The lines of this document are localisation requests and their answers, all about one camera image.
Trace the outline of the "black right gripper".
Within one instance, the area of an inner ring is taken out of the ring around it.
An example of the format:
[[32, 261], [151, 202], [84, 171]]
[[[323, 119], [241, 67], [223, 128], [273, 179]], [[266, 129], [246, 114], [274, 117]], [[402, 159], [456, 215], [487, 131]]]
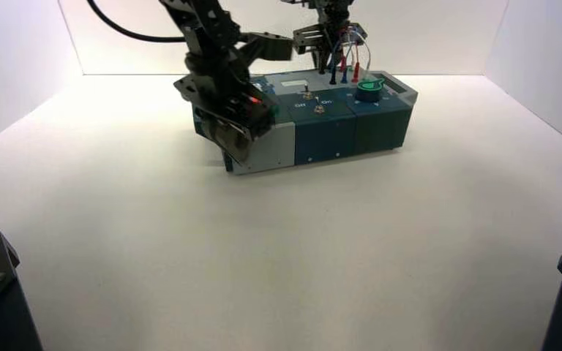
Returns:
[[293, 46], [298, 54], [306, 52], [332, 53], [342, 42], [357, 41], [363, 45], [367, 39], [367, 32], [359, 23], [345, 22], [341, 26], [314, 24], [293, 31]]

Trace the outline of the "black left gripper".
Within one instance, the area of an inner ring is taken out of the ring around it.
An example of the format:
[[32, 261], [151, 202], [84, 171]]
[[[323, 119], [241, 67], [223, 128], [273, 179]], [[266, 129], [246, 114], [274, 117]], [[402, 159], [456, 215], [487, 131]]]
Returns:
[[173, 86], [203, 113], [204, 136], [241, 164], [248, 160], [255, 141], [275, 124], [279, 112], [272, 97], [251, 82], [232, 83], [229, 89], [218, 92], [198, 83], [194, 75], [187, 75]]

